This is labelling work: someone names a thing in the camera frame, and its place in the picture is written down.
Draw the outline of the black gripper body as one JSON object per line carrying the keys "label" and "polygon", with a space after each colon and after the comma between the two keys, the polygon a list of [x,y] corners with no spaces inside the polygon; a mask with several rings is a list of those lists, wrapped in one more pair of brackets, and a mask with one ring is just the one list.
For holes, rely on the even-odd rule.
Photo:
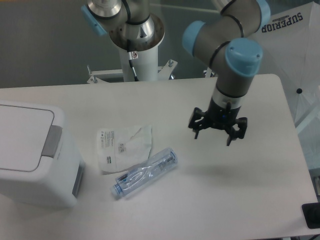
{"label": "black gripper body", "polygon": [[203,128],[213,128],[218,130],[225,130],[230,132],[234,130],[236,124],[236,117],[241,109],[238,108],[226,108],[219,106],[212,98],[210,99],[209,107],[205,112],[205,121]]}

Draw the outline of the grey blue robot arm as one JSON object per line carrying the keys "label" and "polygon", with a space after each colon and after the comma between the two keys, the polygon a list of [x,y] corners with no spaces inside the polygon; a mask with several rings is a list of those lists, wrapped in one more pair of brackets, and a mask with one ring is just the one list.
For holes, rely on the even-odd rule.
{"label": "grey blue robot arm", "polygon": [[[208,109],[195,108],[188,126],[196,134],[208,128],[224,130],[230,143],[245,136],[248,120],[238,113],[263,58],[262,48],[249,36],[268,23],[271,13],[264,0],[215,0],[213,4],[220,13],[219,21],[194,21],[182,36],[184,49],[217,74]],[[143,58],[165,36],[149,1],[88,0],[81,12],[97,35],[109,35],[119,48],[125,81],[159,78],[158,58]]]}

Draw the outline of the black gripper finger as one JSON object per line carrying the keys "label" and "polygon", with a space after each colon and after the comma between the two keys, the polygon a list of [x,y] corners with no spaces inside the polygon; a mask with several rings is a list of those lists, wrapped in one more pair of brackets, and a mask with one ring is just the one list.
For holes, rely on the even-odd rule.
{"label": "black gripper finger", "polygon": [[248,127],[248,118],[240,117],[234,120],[233,123],[227,125],[225,127],[225,131],[228,134],[228,139],[226,141],[226,145],[230,146],[232,141],[236,139],[243,139],[246,134],[246,130]]}
{"label": "black gripper finger", "polygon": [[207,129],[209,124],[207,122],[207,112],[203,112],[200,108],[195,107],[188,121],[188,128],[195,133],[194,138],[197,139],[199,132]]}

